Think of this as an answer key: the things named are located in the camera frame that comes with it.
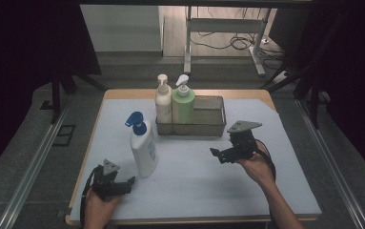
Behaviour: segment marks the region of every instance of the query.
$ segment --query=spray bottle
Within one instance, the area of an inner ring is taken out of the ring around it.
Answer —
[[[152,125],[149,120],[144,120],[140,112],[132,113],[125,125],[132,126],[131,148],[138,174],[141,177],[148,177],[155,170],[158,162]]]

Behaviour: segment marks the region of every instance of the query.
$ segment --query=pump bottle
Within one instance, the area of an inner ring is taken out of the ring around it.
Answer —
[[[193,123],[194,91],[186,84],[189,77],[181,74],[176,82],[177,89],[172,91],[172,123]]]
[[[149,120],[144,120],[140,112],[132,113],[125,125],[132,126],[131,148],[138,174],[141,177],[148,177],[155,170],[158,162],[152,125]]]
[[[155,95],[155,110],[157,123],[172,123],[172,89],[167,84],[168,77],[165,74],[158,76],[158,88]]]

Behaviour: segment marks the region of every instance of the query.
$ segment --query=grey carpet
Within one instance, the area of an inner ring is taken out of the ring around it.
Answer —
[[[268,77],[256,76],[251,64],[196,64],[192,69],[189,85],[193,89],[255,89]],[[172,84],[182,70],[181,64],[103,65],[103,75],[93,75],[92,78],[110,88],[155,88],[158,74],[166,73]],[[273,70],[266,71],[268,75],[273,73]],[[63,215],[68,211],[72,190],[103,97],[103,93],[90,84],[78,77],[74,79],[78,91],[70,95],[71,108],[63,123],[75,126],[73,138],[67,147],[51,147],[14,228],[71,228],[64,221]],[[294,102],[291,94],[294,85],[288,85],[274,93],[273,99],[304,174],[323,210],[323,214],[316,221],[304,224],[307,228],[355,228]],[[35,91],[28,116],[0,159],[0,216],[51,121],[51,111],[40,110],[44,100],[51,100],[50,85]],[[335,159],[344,177],[365,210],[365,163],[352,144],[336,128],[323,107],[320,108],[319,117],[321,132],[335,153]],[[214,225],[189,227],[214,228]],[[216,227],[259,228],[259,224],[224,224]],[[158,227],[121,226],[120,228]]]

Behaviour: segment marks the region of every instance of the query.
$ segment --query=black curtain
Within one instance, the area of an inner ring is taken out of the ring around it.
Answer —
[[[356,1],[319,68],[333,120],[365,159],[365,1]]]
[[[0,0],[0,155],[51,72],[100,74],[79,5]]]

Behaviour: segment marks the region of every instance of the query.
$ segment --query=human hand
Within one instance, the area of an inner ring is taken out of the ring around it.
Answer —
[[[257,140],[256,145],[259,150],[264,152],[267,156],[270,156],[268,150],[260,141]],[[240,164],[244,168],[245,172],[247,172],[248,176],[250,176],[250,178],[261,187],[274,183],[272,171],[265,158],[263,158],[260,154],[254,154],[254,156],[250,159],[239,159],[236,163]]]
[[[86,196],[85,203],[85,229],[102,229],[111,219],[114,208],[120,202],[120,196],[116,196],[110,201],[103,201],[90,188]]]

